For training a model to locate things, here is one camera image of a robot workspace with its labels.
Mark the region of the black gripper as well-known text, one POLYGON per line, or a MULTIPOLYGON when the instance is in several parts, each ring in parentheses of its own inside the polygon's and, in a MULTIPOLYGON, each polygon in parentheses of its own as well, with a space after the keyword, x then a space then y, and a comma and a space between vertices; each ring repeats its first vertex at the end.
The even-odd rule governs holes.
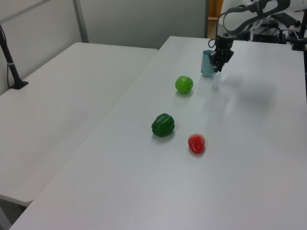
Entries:
POLYGON ((217 36, 215 50, 209 55, 209 61, 213 66, 213 73, 221 72, 224 65, 229 62, 234 52, 231 50, 234 42, 232 37, 217 36))

